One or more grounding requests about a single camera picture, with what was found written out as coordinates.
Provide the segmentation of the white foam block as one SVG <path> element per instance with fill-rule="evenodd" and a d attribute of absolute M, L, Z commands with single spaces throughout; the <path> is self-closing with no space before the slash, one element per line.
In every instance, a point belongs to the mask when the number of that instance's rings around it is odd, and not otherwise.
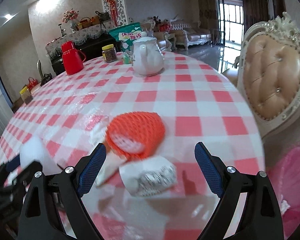
<path fill-rule="evenodd" d="M 20 146 L 19 156 L 22 169 L 28 167 L 33 161 L 37 161 L 42 165 L 43 173 L 46 176 L 62 171 L 50 156 L 42 139 L 37 136 L 32 136 L 27 142 Z"/>

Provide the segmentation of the crushed paper cup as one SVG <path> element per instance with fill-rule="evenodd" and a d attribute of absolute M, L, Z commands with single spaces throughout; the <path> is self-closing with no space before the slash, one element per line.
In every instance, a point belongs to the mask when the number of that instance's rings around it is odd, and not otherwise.
<path fill-rule="evenodd" d="M 121 180 L 134 197 L 160 194 L 177 183 L 176 166 L 162 156 L 131 161 L 119 168 Z"/>

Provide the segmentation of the orange foam net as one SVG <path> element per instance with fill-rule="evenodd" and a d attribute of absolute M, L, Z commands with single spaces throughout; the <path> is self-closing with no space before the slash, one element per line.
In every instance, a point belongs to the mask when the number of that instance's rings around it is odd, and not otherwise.
<path fill-rule="evenodd" d="M 165 125 L 154 112 L 129 112 L 115 116 L 106 130 L 108 146 L 128 160 L 153 155 L 165 137 Z"/>

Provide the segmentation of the pink trash bin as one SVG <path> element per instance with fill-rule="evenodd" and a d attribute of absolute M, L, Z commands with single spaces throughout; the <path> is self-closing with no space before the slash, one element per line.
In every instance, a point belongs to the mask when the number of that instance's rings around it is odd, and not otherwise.
<path fill-rule="evenodd" d="M 288 239 L 300 225 L 300 146 L 290 149 L 268 176 L 279 203 L 284 239 Z"/>

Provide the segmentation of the crumpled cream paper wrapper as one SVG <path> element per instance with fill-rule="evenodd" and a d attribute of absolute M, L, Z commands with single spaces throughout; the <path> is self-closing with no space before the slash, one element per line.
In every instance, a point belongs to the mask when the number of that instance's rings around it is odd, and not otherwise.
<path fill-rule="evenodd" d="M 104 119 L 96 124 L 90 133 L 89 142 L 95 148 L 99 143 L 103 143 L 106 147 L 106 159 L 95 179 L 96 187 L 100 187 L 108 179 L 110 179 L 119 167 L 123 165 L 127 159 L 116 154 L 106 142 L 106 130 L 109 124 L 108 119 Z"/>

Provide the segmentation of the yellow lid jar left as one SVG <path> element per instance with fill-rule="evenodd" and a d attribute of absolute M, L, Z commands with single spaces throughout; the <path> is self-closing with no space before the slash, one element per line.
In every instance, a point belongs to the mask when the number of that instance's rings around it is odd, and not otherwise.
<path fill-rule="evenodd" d="M 33 96 L 27 86 L 24 86 L 20 90 L 19 94 L 26 105 L 28 105 L 33 100 Z"/>

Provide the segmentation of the yellow lid jar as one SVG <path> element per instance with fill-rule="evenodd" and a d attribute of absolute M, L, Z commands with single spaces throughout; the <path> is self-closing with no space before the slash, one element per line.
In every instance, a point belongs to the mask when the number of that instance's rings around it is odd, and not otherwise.
<path fill-rule="evenodd" d="M 102 47 L 102 56 L 106 63 L 111 63 L 117 60 L 116 49 L 113 44 Z"/>
<path fill-rule="evenodd" d="M 27 86 L 24 86 L 20 90 L 19 94 L 26 105 L 28 105 L 33 100 L 33 96 Z"/>

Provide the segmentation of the red white checkered tablecloth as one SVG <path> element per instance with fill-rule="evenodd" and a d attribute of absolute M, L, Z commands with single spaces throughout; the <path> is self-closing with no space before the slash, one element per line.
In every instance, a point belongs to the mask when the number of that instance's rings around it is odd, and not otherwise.
<path fill-rule="evenodd" d="M 59 165 L 75 165 L 98 144 L 115 116 L 155 112 L 166 127 L 157 155 L 174 163 L 177 184 L 156 196 L 133 197 L 119 174 L 83 197 L 105 239 L 197 239 L 218 197 L 194 158 L 196 143 L 242 173 L 264 169 L 264 151 L 253 114 L 238 90 L 209 65 L 165 54 L 164 71 L 138 76 L 121 61 L 87 61 L 75 75 L 61 74 L 19 108 L 0 138 L 0 164 L 23 143 L 40 137 Z"/>

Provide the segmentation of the red thermos jug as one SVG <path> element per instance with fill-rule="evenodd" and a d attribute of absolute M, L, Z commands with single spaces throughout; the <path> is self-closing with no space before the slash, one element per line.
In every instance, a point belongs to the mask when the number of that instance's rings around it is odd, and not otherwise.
<path fill-rule="evenodd" d="M 63 65 L 68 75 L 74 75 L 83 70 L 86 55 L 81 50 L 76 49 L 72 41 L 63 43 L 61 50 Z"/>

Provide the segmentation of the beige tufted ornate chair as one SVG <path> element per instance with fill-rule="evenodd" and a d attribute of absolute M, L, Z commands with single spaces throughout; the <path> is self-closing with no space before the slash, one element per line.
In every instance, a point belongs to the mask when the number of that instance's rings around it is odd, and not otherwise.
<path fill-rule="evenodd" d="M 263 140 L 300 117 L 300 29 L 287 12 L 252 25 L 222 73 L 252 111 Z"/>

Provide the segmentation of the yellow lid jar centre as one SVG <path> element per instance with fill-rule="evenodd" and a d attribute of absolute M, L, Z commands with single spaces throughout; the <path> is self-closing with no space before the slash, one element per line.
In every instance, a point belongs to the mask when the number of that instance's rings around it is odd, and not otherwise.
<path fill-rule="evenodd" d="M 113 44 L 102 47 L 102 56 L 106 63 L 111 63 L 117 60 L 116 49 Z"/>

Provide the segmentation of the black piano with lace cover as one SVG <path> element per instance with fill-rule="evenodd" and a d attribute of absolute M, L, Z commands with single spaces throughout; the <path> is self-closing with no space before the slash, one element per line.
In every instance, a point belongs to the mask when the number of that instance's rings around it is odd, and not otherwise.
<path fill-rule="evenodd" d="M 55 74 L 59 75 L 65 71 L 61 48 L 65 42 L 72 41 L 74 47 L 85 54 L 87 61 L 101 56 L 102 47 L 109 44 L 113 44 L 116 51 L 120 52 L 121 43 L 110 35 L 111 29 L 114 29 L 113 23 L 106 21 L 48 43 L 45 49 Z"/>

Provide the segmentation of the white ceramic teapot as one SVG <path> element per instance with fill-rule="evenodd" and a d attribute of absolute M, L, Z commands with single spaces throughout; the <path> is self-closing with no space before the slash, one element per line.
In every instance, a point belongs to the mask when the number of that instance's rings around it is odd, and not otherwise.
<path fill-rule="evenodd" d="M 164 56 L 154 37 L 141 37 L 133 42 L 132 67 L 141 76 L 156 75 L 164 68 Z"/>

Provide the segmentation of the pink ornate sofa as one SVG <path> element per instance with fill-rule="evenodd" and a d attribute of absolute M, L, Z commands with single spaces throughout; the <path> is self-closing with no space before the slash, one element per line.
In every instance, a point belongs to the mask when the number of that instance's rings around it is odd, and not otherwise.
<path fill-rule="evenodd" d="M 200 27 L 201 22 L 175 21 L 171 23 L 170 33 L 175 35 L 175 44 L 188 50 L 189 46 L 204 45 L 211 42 L 209 29 Z"/>

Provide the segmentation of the red chinese knot decoration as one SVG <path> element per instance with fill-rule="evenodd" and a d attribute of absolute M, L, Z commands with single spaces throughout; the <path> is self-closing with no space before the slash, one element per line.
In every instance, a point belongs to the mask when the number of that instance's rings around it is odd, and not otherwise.
<path fill-rule="evenodd" d="M 118 26 L 117 18 L 119 15 L 117 12 L 116 0 L 106 0 L 106 2 L 108 3 L 109 8 L 110 8 L 111 19 L 112 19 L 114 25 L 117 27 Z"/>

